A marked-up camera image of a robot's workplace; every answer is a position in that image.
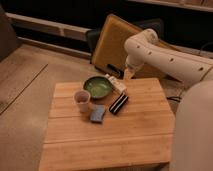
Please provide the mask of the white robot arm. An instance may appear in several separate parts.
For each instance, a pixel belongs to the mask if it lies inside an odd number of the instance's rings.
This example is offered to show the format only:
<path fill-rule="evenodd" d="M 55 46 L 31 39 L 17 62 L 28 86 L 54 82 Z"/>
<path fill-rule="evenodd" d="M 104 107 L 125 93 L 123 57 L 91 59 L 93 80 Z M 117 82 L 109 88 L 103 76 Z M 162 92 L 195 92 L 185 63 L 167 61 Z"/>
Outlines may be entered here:
<path fill-rule="evenodd" d="M 169 171 L 213 171 L 213 59 L 162 48 L 145 29 L 124 43 L 126 66 L 147 63 L 189 87 L 178 105 Z"/>

